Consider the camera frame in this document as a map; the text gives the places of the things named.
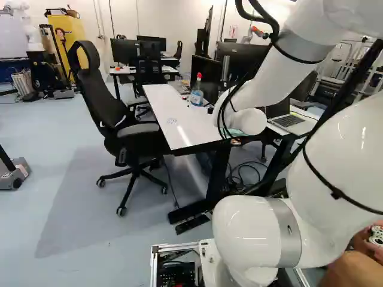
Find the laptop keyboard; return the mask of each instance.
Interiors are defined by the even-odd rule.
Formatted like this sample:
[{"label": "laptop keyboard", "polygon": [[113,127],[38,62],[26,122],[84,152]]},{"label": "laptop keyboard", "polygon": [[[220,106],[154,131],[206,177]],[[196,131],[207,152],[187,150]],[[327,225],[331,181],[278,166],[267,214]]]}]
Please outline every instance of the laptop keyboard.
[{"label": "laptop keyboard", "polygon": [[273,122],[283,127],[290,127],[295,124],[304,122],[305,120],[296,117],[295,115],[287,115],[286,117],[274,119]]}]

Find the office chair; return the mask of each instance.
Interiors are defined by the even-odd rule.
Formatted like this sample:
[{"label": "office chair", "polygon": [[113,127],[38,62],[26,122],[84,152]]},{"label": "office chair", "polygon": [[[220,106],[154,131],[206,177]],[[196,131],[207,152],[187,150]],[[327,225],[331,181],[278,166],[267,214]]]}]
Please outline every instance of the office chair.
[{"label": "office chair", "polygon": [[[139,59],[136,69],[135,84],[133,89],[136,97],[143,97],[145,93],[142,89],[142,85],[150,84],[167,84],[167,80],[162,74],[161,59]],[[138,106],[137,111],[141,111],[137,114],[137,120],[151,111],[149,106]]]},{"label": "office chair", "polygon": [[[306,78],[303,79],[302,82],[288,95],[288,98],[290,99],[290,104],[293,106],[296,106],[297,108],[307,110],[311,107],[318,107],[321,109],[326,109],[326,106],[315,103],[315,102],[306,102],[310,91],[315,85],[315,82],[317,80],[318,72],[312,71]],[[261,157],[260,161],[265,163],[267,162],[266,158],[266,145],[268,143],[265,141],[262,141],[262,151],[261,151]]]},{"label": "office chair", "polygon": [[181,58],[181,55],[182,55],[182,47],[183,47],[183,43],[182,41],[178,41],[177,42],[177,51],[175,52],[174,56],[177,60],[180,60]]},{"label": "office chair", "polygon": [[[77,50],[80,47],[88,58],[87,69],[81,69],[78,61]],[[68,52],[68,59],[89,113],[105,137],[105,148],[115,156],[116,166],[130,166],[111,175],[100,176],[97,180],[97,186],[104,187],[107,179],[132,175],[116,214],[126,214],[125,204],[140,175],[160,185],[162,193],[166,194],[168,185],[144,170],[146,167],[150,170],[159,168],[163,155],[170,152],[159,125],[154,121],[137,121],[130,107],[113,97],[102,79],[99,71],[100,57],[92,42],[76,41]]]}]

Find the white wall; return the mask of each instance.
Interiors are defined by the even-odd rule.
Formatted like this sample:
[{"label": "white wall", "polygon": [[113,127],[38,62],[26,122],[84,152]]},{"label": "white wall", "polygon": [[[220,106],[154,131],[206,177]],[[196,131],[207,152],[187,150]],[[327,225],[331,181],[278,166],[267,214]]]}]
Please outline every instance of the white wall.
[{"label": "white wall", "polygon": [[[110,48],[110,38],[113,37],[108,0],[95,0],[96,12],[93,0],[25,0],[31,6],[29,14],[35,26],[47,23],[44,17],[46,8],[63,7],[69,4],[77,10],[83,19],[86,37],[98,48],[103,62],[101,69],[108,70],[113,64]],[[0,0],[0,7],[5,0]],[[271,15],[280,24],[284,22],[290,13],[294,3],[287,0],[261,0]],[[197,37],[197,29],[203,28],[208,10],[214,5],[209,55],[214,55],[215,42],[220,32],[220,20],[223,11],[224,0],[111,0],[111,8],[114,20],[115,34],[123,34],[128,39],[135,39],[137,34],[162,36],[167,38],[167,50],[175,52],[177,41],[184,44],[181,58],[181,72],[190,72],[191,59],[194,54],[194,42]],[[253,12],[248,1],[244,0],[247,11]],[[104,26],[105,40],[97,38],[99,35],[96,15],[100,26]],[[247,34],[250,22],[242,19],[236,8],[234,0],[227,4],[226,21],[223,30],[223,38],[229,37],[230,25],[238,25],[238,41]],[[256,23],[260,29],[270,32],[268,25]],[[267,44],[268,41],[254,37],[253,44]]]},{"label": "white wall", "polygon": [[181,40],[181,72],[190,72],[197,29],[204,27],[211,5],[214,5],[212,48],[217,39],[222,0],[137,0],[137,7],[136,0],[111,0],[111,5],[116,34],[126,35],[128,39],[139,34],[164,37],[166,49],[171,53],[176,52],[177,41]]},{"label": "white wall", "polygon": [[[105,54],[104,41],[98,39],[98,28],[95,16],[95,9],[93,8],[93,0],[23,0],[30,5],[28,14],[31,16],[32,23],[36,28],[39,24],[48,23],[44,13],[46,8],[67,8],[69,4],[72,9],[77,10],[83,19],[83,26],[88,40],[92,41],[97,46],[100,56],[103,59]],[[0,0],[0,7],[4,6],[5,0]]]}]

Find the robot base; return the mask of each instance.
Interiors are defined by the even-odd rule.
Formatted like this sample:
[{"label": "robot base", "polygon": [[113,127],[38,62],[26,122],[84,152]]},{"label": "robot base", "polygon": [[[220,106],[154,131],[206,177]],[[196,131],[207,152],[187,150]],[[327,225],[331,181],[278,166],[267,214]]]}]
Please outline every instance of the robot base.
[{"label": "robot base", "polygon": [[[243,282],[240,278],[237,280],[230,273],[229,269],[221,259],[214,239],[201,240],[199,242],[199,255],[201,259],[203,278],[205,287],[263,287],[267,285],[256,284],[248,280]],[[272,282],[276,280],[277,268],[256,268],[257,281]]]},{"label": "robot base", "polygon": [[14,171],[2,170],[0,174],[0,190],[16,190],[31,173],[31,168],[25,158],[19,157],[12,160],[16,169]]}]

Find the blue-gray floor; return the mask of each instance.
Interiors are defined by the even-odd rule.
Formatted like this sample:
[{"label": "blue-gray floor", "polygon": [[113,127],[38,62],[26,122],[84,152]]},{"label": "blue-gray floor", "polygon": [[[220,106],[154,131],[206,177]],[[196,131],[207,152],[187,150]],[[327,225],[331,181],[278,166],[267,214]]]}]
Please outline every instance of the blue-gray floor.
[{"label": "blue-gray floor", "polygon": [[[123,97],[131,92],[121,87]],[[13,100],[0,97],[0,103]],[[210,223],[176,236],[166,219],[171,194],[160,195],[146,179],[135,187],[126,217],[115,215],[129,177],[96,186],[101,174],[118,168],[80,95],[0,104],[0,131],[8,155],[25,157],[33,170],[19,190],[0,193],[0,286],[148,286],[152,244],[212,237]],[[269,158],[273,152],[268,147]],[[234,149],[230,162],[259,155],[260,144],[251,143]],[[194,156],[166,161],[182,206],[203,196],[207,178]],[[156,176],[167,180],[164,170]]]}]

